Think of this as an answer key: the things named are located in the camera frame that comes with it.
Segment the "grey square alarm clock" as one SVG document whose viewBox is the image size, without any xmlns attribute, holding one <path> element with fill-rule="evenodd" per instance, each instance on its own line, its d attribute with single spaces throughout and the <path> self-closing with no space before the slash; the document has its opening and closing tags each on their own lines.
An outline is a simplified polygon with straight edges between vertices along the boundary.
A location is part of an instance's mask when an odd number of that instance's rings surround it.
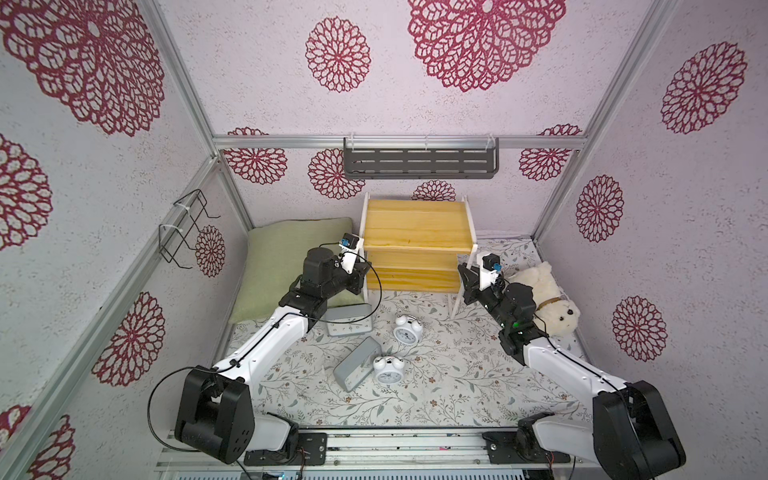
<svg viewBox="0 0 768 480">
<path fill-rule="evenodd" d="M 362 335 L 373 330 L 373 307 L 368 303 L 329 308 L 321 318 L 333 337 Z"/>
</svg>

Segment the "grey square clock face-down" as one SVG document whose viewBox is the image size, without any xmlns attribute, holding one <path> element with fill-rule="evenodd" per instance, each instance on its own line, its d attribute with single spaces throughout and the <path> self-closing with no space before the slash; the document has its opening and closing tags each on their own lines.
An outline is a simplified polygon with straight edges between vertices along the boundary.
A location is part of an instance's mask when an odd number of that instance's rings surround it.
<svg viewBox="0 0 768 480">
<path fill-rule="evenodd" d="M 356 389 L 373 371 L 373 362 L 381 353 L 380 343 L 366 337 L 333 370 L 337 384 L 346 392 Z"/>
</svg>

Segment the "wooden white-framed two-tier shelf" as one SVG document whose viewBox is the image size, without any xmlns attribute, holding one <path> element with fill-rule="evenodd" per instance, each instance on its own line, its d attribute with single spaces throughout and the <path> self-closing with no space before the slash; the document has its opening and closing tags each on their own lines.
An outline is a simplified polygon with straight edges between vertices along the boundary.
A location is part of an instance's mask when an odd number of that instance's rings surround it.
<svg viewBox="0 0 768 480">
<path fill-rule="evenodd" d="M 467 197 L 423 201 L 366 193 L 360 235 L 386 290 L 445 293 L 448 317 L 456 316 L 464 292 L 458 265 L 478 250 Z"/>
</svg>

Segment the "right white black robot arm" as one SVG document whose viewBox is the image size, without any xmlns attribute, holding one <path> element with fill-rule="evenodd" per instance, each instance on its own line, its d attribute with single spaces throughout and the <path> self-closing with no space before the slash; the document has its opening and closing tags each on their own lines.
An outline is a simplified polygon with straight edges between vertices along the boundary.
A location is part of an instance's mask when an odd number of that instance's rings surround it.
<svg viewBox="0 0 768 480">
<path fill-rule="evenodd" d="M 611 479 L 655 479 L 687 457 L 660 392 L 628 382 L 569 354 L 555 340 L 577 326 L 580 310 L 558 286 L 549 263 L 505 278 L 499 256 L 458 266 L 465 304 L 479 303 L 498 323 L 500 345 L 573 395 L 588 422 L 544 412 L 520 420 L 511 446 L 528 462 L 552 463 L 556 454 L 598 464 Z"/>
</svg>

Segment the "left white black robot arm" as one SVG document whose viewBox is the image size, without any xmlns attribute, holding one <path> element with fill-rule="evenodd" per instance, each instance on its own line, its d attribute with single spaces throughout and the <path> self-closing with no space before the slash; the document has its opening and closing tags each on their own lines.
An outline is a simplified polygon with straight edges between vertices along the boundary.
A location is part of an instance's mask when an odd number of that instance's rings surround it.
<svg viewBox="0 0 768 480">
<path fill-rule="evenodd" d="M 256 414 L 252 396 L 277 360 L 320 321 L 329 300 L 359 295 L 371 263 L 354 250 L 310 249 L 302 273 L 260 329 L 211 367 L 194 366 L 183 383 L 174 438 L 192 452 L 224 464 L 266 451 L 291 461 L 300 451 L 299 427 L 276 414 Z"/>
</svg>

